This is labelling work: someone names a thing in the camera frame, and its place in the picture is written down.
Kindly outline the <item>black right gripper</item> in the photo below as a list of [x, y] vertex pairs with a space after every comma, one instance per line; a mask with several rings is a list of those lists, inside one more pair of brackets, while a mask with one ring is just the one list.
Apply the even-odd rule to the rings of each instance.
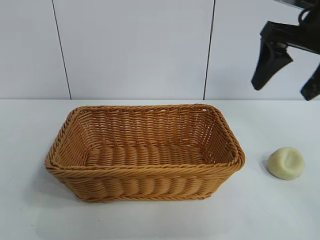
[[[320, 53], [320, 8], [304, 9], [298, 16], [299, 25], [268, 21], [260, 32], [260, 51], [251, 84], [256, 91], [293, 59], [288, 46], [314, 54]], [[320, 65], [300, 91], [306, 101], [320, 95]]]

